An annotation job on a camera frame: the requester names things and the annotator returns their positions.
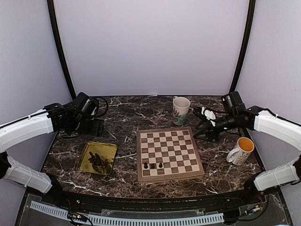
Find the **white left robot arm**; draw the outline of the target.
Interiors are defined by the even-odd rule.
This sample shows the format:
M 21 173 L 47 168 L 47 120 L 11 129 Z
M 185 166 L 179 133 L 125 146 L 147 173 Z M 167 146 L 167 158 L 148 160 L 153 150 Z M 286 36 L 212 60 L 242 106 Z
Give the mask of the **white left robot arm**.
M 0 177 L 31 187 L 48 198 L 56 205 L 66 202 L 66 194 L 62 192 L 57 179 L 29 166 L 21 164 L 9 156 L 8 149 L 42 135 L 63 131 L 67 135 L 73 132 L 100 137 L 103 132 L 104 120 L 109 107 L 99 113 L 99 100 L 81 92 L 74 100 L 64 105 L 54 103 L 42 109 L 1 125 L 0 127 Z

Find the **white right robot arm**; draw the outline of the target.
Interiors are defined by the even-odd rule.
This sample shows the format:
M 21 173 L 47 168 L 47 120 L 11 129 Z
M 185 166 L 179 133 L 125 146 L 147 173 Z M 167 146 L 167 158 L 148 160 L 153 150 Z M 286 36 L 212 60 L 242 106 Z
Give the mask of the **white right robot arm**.
M 300 124 L 285 119 L 273 113 L 268 108 L 259 106 L 245 107 L 237 91 L 221 97 L 224 111 L 223 117 L 216 118 L 216 110 L 205 107 L 195 107 L 193 114 L 201 121 L 197 125 L 199 132 L 193 137 L 206 141 L 217 141 L 218 135 L 236 128 L 247 128 L 282 140 L 297 150 L 301 149 Z M 258 197 L 258 192 L 271 187 L 286 184 L 297 184 L 301 181 L 301 158 L 262 172 L 245 183 L 245 190 L 240 193 L 240 200 L 250 204 Z

